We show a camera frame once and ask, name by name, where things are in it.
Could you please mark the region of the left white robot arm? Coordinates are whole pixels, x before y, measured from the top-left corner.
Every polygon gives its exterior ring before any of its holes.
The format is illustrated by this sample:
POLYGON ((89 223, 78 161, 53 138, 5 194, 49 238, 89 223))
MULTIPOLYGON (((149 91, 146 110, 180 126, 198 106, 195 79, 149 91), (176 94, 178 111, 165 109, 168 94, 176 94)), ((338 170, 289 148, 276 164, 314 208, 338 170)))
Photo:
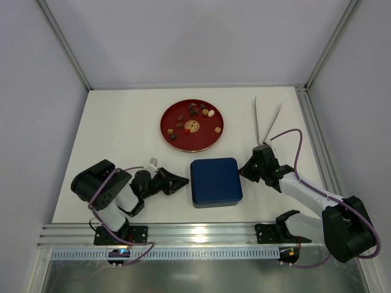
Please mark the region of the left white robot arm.
POLYGON ((71 191, 100 222, 94 245, 147 245, 148 227, 131 225, 129 218, 144 209, 146 199, 173 195, 188 184, 189 179, 157 167, 155 158, 145 167, 126 169, 103 159, 76 175, 71 191))

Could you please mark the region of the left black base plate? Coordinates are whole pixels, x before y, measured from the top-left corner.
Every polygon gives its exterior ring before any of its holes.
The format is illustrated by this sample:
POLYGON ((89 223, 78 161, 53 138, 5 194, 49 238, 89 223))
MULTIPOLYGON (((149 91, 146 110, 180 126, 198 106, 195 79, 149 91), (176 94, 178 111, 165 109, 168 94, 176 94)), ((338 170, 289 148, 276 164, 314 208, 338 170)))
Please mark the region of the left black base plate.
MULTIPOLYGON (((119 229, 118 232, 114 232, 114 234, 123 241, 131 242, 132 244, 143 244, 147 242, 148 227, 128 225, 119 229)), ((103 226, 96 228, 93 244, 97 246, 124 245, 123 242, 113 238, 103 226)))

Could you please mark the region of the aluminium front rail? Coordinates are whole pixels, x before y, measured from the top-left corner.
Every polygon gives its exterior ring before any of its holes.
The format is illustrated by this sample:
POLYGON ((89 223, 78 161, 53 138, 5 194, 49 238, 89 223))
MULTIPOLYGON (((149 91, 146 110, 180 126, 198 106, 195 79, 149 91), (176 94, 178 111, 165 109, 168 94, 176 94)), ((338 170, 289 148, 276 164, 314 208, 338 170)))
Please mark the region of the aluminium front rail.
MULTIPOLYGON (((256 245, 254 222, 146 223, 147 240, 156 245, 256 245)), ((91 246, 95 232, 88 224, 50 224, 40 232, 37 246, 91 246)))

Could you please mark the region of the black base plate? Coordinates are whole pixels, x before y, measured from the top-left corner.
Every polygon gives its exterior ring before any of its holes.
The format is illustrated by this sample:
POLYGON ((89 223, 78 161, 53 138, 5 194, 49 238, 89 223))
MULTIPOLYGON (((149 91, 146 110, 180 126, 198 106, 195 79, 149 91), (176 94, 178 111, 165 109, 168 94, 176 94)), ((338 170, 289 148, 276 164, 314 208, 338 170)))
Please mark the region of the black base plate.
POLYGON ((277 235, 276 226, 272 224, 258 223, 254 226, 257 237, 257 244, 278 244, 279 237, 277 235))
MULTIPOLYGON (((119 229, 118 232, 114 232, 114 234, 123 241, 131 242, 132 244, 143 244, 147 242, 148 227, 128 225, 119 229)), ((93 244, 97 246, 124 245, 123 242, 113 238, 103 226, 96 228, 93 244)))

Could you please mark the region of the right aluminium frame rail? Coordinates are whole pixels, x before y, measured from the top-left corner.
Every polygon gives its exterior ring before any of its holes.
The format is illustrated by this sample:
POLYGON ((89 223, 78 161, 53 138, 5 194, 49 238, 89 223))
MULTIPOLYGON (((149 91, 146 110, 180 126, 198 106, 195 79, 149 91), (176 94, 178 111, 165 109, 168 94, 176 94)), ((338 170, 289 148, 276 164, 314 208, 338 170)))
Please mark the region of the right aluminium frame rail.
POLYGON ((295 87, 295 92, 305 121, 312 150, 315 155, 316 164, 320 171, 322 185, 328 191, 337 195, 343 195, 343 189, 332 162, 331 154, 326 145, 326 140, 310 93, 303 85, 295 87))

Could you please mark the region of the blue tin chocolate box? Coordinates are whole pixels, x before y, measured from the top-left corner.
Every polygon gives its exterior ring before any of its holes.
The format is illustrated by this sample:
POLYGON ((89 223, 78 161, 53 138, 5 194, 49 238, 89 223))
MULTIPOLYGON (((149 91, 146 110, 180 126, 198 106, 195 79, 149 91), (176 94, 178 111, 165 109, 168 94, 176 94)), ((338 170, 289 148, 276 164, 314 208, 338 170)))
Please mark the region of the blue tin chocolate box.
POLYGON ((221 208, 221 207, 229 207, 229 206, 236 206, 239 203, 239 201, 219 201, 215 203, 198 203, 196 201, 192 202, 193 207, 195 208, 221 208))

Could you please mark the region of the red round plate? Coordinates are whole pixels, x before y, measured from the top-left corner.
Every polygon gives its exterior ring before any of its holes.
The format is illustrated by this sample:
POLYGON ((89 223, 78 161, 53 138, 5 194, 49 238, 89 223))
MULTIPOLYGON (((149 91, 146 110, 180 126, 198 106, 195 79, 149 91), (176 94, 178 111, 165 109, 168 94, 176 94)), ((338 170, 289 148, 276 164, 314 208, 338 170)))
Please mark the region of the red round plate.
POLYGON ((160 131, 164 140, 173 148, 180 151, 195 153, 204 151, 212 147, 224 132, 224 119, 217 107, 201 99, 185 99, 169 106, 160 119, 160 131), (194 103, 194 110, 188 110, 188 105, 194 103), (209 117, 202 114, 203 109, 214 111, 214 115, 209 117), (176 124, 183 122, 182 128, 177 128, 176 124), (221 128, 220 133, 215 133, 215 128, 221 128), (172 129, 177 136, 176 140, 170 140, 172 134, 167 130, 172 129), (191 132, 185 134, 184 130, 189 129, 191 132))

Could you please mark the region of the blue tin lid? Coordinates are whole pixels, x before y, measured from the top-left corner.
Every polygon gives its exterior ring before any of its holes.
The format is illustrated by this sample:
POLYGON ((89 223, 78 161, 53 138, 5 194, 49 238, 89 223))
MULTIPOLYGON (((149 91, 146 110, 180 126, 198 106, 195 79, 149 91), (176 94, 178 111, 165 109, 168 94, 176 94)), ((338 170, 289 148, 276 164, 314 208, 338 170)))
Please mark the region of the blue tin lid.
POLYGON ((241 201, 243 191, 236 159, 197 159, 190 164, 192 201, 241 201))

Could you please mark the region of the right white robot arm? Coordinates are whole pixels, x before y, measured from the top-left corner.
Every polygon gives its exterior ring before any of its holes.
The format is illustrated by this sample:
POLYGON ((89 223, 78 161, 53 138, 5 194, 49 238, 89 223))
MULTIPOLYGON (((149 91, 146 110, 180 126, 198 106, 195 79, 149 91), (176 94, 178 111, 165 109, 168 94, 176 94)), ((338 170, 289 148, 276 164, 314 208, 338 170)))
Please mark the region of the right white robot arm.
POLYGON ((279 164, 270 145, 255 147, 239 174, 252 182, 263 181, 316 214, 309 217, 292 209, 276 217, 274 231, 281 242, 302 237, 323 244, 342 263, 366 259, 365 251, 371 248, 375 249, 372 257, 379 254, 381 242, 362 201, 312 186, 300 176, 297 166, 279 164))

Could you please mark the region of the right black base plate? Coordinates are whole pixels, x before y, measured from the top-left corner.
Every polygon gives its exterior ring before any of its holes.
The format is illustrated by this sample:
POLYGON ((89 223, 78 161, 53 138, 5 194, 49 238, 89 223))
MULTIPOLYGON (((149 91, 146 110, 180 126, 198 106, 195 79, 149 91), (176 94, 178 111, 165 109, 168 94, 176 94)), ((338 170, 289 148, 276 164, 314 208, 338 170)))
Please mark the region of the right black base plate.
POLYGON ((277 235, 276 226, 272 224, 258 223, 254 226, 257 237, 257 244, 278 244, 279 237, 277 235))

